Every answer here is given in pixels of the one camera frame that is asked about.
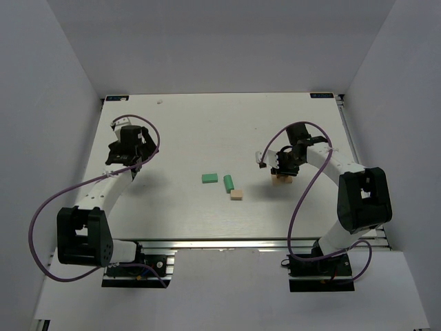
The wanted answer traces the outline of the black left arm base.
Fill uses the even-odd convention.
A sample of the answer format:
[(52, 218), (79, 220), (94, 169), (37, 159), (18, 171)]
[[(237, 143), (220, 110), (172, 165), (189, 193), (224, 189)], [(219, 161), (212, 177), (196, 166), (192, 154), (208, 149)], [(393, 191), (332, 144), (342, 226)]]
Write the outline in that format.
[(135, 260), (106, 268), (102, 288), (165, 289), (172, 279), (175, 250), (137, 242)]

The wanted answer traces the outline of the green wooden cylinder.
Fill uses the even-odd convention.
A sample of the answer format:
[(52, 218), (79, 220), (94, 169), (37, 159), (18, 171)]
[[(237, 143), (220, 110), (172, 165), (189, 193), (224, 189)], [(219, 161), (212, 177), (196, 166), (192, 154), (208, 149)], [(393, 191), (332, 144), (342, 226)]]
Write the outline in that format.
[(234, 182), (233, 182), (232, 176), (230, 174), (227, 174), (223, 177), (223, 182), (224, 182), (227, 194), (229, 194), (232, 190), (235, 189)]

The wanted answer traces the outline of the green rectangular block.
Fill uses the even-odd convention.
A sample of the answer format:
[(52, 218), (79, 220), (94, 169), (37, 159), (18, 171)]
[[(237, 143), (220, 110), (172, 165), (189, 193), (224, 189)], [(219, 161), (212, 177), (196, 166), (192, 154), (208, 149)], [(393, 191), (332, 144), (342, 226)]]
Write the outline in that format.
[(202, 183), (217, 183), (218, 174), (217, 173), (202, 174), (201, 181)]

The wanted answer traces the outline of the small light wood block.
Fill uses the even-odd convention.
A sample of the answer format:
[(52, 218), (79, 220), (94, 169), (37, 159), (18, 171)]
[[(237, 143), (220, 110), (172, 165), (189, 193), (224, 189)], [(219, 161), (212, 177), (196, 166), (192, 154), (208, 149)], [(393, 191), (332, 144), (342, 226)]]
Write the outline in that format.
[(239, 189), (234, 189), (230, 191), (230, 199), (235, 201), (240, 201), (243, 199), (243, 191)]

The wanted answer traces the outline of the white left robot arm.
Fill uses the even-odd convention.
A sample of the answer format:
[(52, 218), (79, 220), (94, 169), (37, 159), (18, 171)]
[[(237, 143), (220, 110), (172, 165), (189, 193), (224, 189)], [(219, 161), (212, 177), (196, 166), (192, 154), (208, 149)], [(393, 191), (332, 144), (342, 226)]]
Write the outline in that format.
[(104, 178), (75, 206), (57, 215), (57, 252), (63, 264), (105, 268), (113, 263), (132, 263), (137, 243), (112, 238), (108, 217), (123, 191), (156, 149), (146, 127), (124, 125), (109, 145)]

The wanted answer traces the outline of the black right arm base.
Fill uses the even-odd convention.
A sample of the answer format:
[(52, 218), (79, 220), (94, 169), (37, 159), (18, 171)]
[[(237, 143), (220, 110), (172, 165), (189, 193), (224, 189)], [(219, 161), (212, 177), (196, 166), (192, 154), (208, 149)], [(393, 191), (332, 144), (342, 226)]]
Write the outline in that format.
[(347, 254), (320, 261), (299, 261), (287, 255), (280, 265), (288, 270), (291, 293), (355, 291)]

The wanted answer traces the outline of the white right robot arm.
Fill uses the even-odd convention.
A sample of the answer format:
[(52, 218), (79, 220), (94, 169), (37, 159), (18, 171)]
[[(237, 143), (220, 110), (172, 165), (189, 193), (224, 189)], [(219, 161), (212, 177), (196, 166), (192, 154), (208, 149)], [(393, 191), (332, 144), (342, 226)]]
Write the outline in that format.
[(256, 154), (260, 168), (269, 166), (277, 177), (294, 177), (302, 165), (308, 164), (317, 172), (308, 183), (294, 208), (289, 222), (287, 242), (291, 248), (297, 214), (312, 186), (322, 174), (338, 187), (337, 221), (317, 240), (310, 257), (294, 254), (297, 261), (312, 262), (342, 255), (363, 242), (362, 236), (392, 219), (392, 207), (387, 176), (379, 167), (367, 168), (340, 154), (324, 131), (314, 137), (308, 121), (284, 127), (289, 145), (277, 152), (265, 148)]

